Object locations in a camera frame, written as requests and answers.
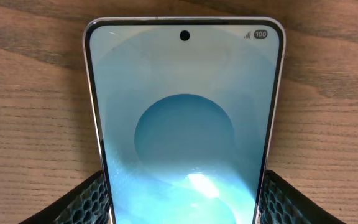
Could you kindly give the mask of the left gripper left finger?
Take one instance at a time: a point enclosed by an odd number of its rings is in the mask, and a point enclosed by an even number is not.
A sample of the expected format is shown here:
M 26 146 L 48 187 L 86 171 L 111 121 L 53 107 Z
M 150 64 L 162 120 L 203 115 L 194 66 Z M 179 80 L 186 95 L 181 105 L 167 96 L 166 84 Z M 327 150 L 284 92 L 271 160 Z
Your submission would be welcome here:
M 109 209 L 107 186 L 100 170 L 20 224 L 108 224 Z

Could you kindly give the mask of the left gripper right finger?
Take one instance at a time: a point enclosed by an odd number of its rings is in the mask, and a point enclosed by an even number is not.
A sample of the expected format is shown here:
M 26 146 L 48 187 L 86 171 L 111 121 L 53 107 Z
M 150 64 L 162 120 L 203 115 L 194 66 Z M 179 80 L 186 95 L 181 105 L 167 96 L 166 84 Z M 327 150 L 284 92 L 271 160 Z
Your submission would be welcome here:
M 261 224 L 344 224 L 272 170 L 266 170 L 259 205 Z

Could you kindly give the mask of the teal screen smartphone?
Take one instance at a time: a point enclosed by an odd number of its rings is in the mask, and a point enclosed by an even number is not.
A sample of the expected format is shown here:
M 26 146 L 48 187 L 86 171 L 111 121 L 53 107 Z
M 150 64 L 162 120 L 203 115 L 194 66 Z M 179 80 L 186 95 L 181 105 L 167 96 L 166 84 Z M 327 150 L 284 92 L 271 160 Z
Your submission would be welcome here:
M 87 25 L 113 223 L 255 223 L 285 47 L 285 30 L 270 17 Z

